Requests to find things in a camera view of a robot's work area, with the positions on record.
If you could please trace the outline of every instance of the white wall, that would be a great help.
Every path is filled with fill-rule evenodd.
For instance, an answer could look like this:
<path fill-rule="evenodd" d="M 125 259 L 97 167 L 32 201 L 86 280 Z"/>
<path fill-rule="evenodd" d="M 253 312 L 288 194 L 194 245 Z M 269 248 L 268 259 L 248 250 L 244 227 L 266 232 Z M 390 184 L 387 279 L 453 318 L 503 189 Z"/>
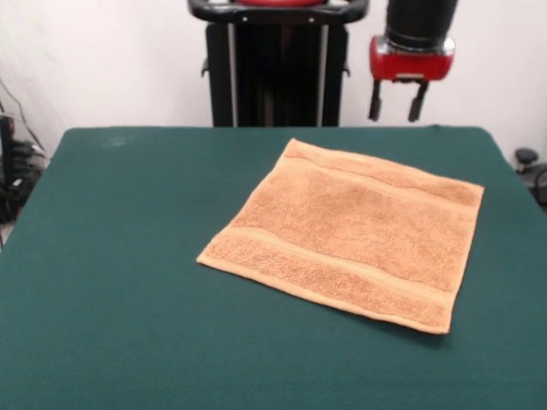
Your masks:
<path fill-rule="evenodd" d="M 368 42 L 383 31 L 387 1 L 371 3 L 368 18 L 350 26 L 344 126 L 371 125 Z M 190 16 L 185 0 L 0 6 L 0 76 L 50 152 L 73 126 L 210 125 L 209 85 L 199 74 L 205 23 Z M 422 124 L 483 126 L 507 156 L 521 145 L 547 155 L 546 15 L 542 0 L 460 0 L 455 65 L 430 88 Z M 380 125 L 407 125 L 414 93 L 386 86 Z"/>

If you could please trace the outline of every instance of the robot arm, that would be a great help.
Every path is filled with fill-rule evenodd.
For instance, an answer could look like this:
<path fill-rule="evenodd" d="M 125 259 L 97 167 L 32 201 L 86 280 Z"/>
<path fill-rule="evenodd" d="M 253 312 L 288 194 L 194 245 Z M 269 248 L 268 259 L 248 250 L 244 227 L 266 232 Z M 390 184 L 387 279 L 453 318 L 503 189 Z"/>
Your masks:
<path fill-rule="evenodd" d="M 455 44 L 447 33 L 457 0 L 390 0 L 385 33 L 370 44 L 373 97 L 368 118 L 378 120 L 381 82 L 418 83 L 409 121 L 420 118 L 430 81 L 443 79 L 454 60 Z"/>

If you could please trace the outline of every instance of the red component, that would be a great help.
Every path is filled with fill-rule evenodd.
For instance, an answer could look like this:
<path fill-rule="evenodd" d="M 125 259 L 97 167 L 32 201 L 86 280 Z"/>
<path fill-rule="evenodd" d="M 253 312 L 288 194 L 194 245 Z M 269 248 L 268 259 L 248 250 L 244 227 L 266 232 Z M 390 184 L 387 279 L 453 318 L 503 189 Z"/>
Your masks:
<path fill-rule="evenodd" d="M 370 42 L 370 72 L 374 79 L 423 79 L 434 81 L 446 77 L 454 61 L 454 54 L 404 53 L 382 44 L 379 37 Z"/>
<path fill-rule="evenodd" d="M 239 0 L 238 3 L 262 7 L 305 7 L 322 4 L 323 0 Z"/>

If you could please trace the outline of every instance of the table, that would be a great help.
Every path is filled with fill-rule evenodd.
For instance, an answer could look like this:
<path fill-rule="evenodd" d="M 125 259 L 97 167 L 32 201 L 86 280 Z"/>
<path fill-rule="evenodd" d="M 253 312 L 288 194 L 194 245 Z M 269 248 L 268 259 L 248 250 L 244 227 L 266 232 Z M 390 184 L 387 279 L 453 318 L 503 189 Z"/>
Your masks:
<path fill-rule="evenodd" d="M 485 186 L 448 336 L 195 263 L 289 138 Z M 543 408 L 546 267 L 478 128 L 71 130 L 0 255 L 0 408 Z"/>

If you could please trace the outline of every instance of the black knob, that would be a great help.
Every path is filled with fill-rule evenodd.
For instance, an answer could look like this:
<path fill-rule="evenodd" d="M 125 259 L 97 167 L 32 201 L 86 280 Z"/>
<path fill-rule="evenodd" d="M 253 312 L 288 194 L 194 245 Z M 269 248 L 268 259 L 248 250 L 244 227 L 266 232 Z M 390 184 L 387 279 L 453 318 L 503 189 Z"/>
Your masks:
<path fill-rule="evenodd" d="M 516 150 L 515 156 L 517 161 L 524 165 L 525 167 L 528 165 L 531 165 L 533 162 L 537 161 L 539 158 L 539 155 L 536 151 L 533 149 L 528 148 L 520 148 Z"/>

